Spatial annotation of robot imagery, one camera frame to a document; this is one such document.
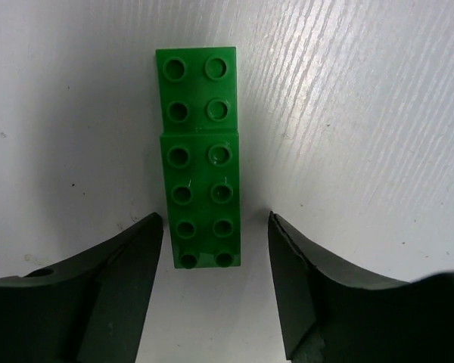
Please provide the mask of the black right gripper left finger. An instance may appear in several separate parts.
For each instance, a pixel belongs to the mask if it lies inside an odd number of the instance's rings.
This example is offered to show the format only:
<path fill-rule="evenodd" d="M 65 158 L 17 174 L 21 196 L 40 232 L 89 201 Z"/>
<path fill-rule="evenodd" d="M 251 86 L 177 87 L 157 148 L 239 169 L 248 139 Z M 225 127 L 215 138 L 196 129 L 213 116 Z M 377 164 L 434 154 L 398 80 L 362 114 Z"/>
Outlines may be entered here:
<path fill-rule="evenodd" d="M 61 262 L 0 278 L 0 362 L 134 362 L 162 240 L 152 213 Z"/>

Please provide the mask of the long green lego plate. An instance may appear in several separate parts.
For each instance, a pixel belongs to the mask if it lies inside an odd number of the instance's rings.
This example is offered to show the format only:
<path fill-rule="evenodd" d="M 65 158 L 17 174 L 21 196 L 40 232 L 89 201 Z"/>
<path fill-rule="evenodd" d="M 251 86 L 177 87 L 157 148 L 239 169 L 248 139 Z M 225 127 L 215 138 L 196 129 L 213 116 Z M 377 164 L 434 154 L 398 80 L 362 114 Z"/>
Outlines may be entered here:
<path fill-rule="evenodd" d="M 236 49 L 156 51 L 160 149 L 176 268 L 241 264 Z"/>

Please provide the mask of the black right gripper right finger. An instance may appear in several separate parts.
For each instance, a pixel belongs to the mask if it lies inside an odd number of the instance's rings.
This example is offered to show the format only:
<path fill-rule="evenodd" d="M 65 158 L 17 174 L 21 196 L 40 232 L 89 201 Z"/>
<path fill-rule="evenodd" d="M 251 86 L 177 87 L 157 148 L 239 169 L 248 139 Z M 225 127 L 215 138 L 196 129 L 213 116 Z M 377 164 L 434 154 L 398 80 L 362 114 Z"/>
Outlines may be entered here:
<path fill-rule="evenodd" d="M 413 282 L 354 265 L 280 215 L 269 257 L 292 362 L 454 362 L 454 271 Z"/>

